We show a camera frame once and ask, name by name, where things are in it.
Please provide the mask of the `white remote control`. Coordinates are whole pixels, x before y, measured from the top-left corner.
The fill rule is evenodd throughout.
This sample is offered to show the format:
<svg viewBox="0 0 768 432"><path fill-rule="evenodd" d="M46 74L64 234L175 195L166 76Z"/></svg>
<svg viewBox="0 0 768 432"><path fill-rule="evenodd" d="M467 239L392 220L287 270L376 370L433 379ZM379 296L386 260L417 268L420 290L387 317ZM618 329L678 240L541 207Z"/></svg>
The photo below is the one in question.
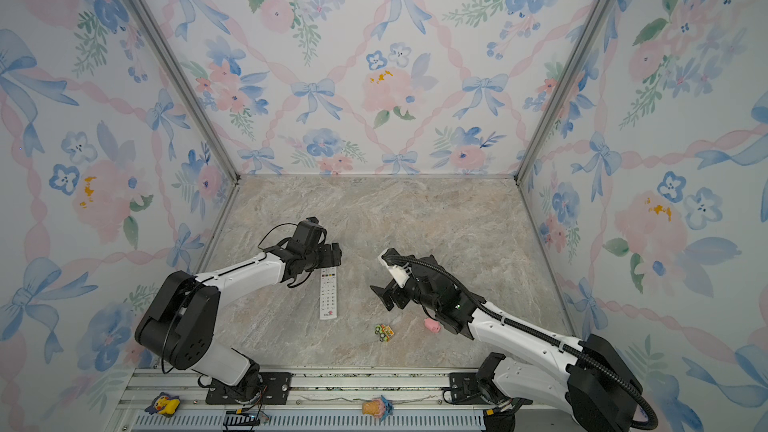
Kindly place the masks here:
<svg viewBox="0 0 768 432"><path fill-rule="evenodd" d="M321 270L319 302L319 319L321 321L332 320L338 316L337 276L336 267Z"/></svg>

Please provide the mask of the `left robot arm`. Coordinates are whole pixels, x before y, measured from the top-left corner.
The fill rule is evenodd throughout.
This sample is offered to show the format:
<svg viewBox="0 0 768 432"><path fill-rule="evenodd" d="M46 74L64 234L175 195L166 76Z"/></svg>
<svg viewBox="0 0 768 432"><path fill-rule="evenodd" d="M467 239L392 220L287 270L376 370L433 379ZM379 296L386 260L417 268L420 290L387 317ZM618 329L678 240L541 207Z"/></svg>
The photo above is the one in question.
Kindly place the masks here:
<svg viewBox="0 0 768 432"><path fill-rule="evenodd" d="M341 264L337 243L307 247L279 245L235 265L193 276L166 277L136 326L136 342L178 370L192 369L227 385L239 386L257 372L250 358L214 337L221 309L272 285L297 286L298 277Z"/></svg>

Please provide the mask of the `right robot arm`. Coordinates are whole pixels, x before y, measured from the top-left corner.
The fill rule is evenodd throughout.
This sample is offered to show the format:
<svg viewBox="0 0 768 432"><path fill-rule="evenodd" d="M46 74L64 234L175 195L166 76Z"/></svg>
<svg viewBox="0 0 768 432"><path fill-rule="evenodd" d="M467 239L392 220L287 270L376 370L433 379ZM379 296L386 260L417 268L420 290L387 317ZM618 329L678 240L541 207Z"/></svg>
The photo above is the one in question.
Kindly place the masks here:
<svg viewBox="0 0 768 432"><path fill-rule="evenodd" d="M658 427L639 380L603 337L579 339L510 315L471 292L433 256L390 248L378 261L392 279L372 290L387 309L417 304L444 330L495 347L475 376L494 412L512 412L529 401L568 413L586 431Z"/></svg>

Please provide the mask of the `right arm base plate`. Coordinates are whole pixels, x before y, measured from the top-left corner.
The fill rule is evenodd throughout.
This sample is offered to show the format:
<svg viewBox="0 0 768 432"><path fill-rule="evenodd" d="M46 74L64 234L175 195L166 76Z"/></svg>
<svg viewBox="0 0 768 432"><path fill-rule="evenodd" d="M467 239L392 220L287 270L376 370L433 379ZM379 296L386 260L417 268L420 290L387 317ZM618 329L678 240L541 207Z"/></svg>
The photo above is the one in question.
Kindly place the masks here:
<svg viewBox="0 0 768 432"><path fill-rule="evenodd" d="M533 403L530 399L510 398L496 388L489 379L477 379L472 372L453 372L448 375L449 385L443 390L442 400L449 405L481 405L504 408Z"/></svg>

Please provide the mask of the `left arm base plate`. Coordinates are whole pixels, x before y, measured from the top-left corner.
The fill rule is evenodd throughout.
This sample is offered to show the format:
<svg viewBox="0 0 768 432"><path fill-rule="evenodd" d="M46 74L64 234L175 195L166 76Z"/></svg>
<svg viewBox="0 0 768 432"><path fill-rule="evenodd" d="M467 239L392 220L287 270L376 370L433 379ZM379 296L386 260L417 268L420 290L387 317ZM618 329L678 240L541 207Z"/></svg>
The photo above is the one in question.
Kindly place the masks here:
<svg viewBox="0 0 768 432"><path fill-rule="evenodd" d="M285 405L293 375L289 372L259 372L246 375L234 386L212 379L206 386L207 405Z"/></svg>

